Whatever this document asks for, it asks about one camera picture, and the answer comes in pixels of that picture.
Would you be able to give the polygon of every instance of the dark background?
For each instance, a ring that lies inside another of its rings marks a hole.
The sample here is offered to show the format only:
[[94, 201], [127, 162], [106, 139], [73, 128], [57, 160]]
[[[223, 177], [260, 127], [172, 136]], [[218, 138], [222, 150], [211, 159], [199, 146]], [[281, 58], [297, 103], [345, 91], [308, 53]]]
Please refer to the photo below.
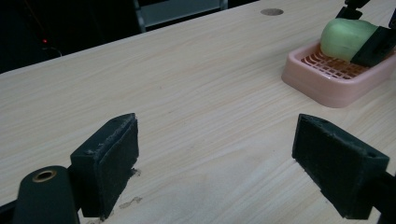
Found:
[[[254, 1], [229, 0], [228, 7]], [[0, 73], [138, 34], [133, 0], [0, 0]]]

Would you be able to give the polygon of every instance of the black clamp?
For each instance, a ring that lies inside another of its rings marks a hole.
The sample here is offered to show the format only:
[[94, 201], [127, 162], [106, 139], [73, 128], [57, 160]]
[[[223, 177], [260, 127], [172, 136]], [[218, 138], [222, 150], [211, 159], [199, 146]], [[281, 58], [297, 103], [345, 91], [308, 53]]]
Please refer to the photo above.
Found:
[[396, 177], [389, 157], [325, 119], [300, 115], [292, 157], [320, 187], [338, 213], [367, 219], [374, 206], [378, 223], [396, 223]]
[[[358, 20], [362, 13], [357, 8], [364, 7], [370, 0], [346, 0], [346, 7], [341, 8], [336, 18]], [[389, 29], [379, 26], [351, 62], [372, 67], [381, 63], [396, 46], [396, 9], [389, 22]]]
[[111, 119], [71, 154], [69, 168], [27, 175], [18, 199], [0, 207], [0, 222], [79, 223], [80, 208], [84, 217], [108, 218], [138, 156], [135, 115]]

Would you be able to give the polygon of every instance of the wood grain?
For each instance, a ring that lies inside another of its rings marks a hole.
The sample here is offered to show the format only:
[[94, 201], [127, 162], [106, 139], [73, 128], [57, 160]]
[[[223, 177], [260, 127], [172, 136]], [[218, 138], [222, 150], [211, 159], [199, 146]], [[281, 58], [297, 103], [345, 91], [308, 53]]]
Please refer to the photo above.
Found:
[[[291, 158], [306, 113], [388, 154], [396, 171], [395, 74], [342, 109], [280, 79], [287, 54], [318, 39], [343, 4], [259, 1], [0, 75], [0, 204], [25, 175], [68, 166], [107, 120], [135, 112], [141, 175], [107, 223], [376, 223], [375, 210], [342, 219]], [[393, 9], [372, 1], [363, 19], [385, 26]]]

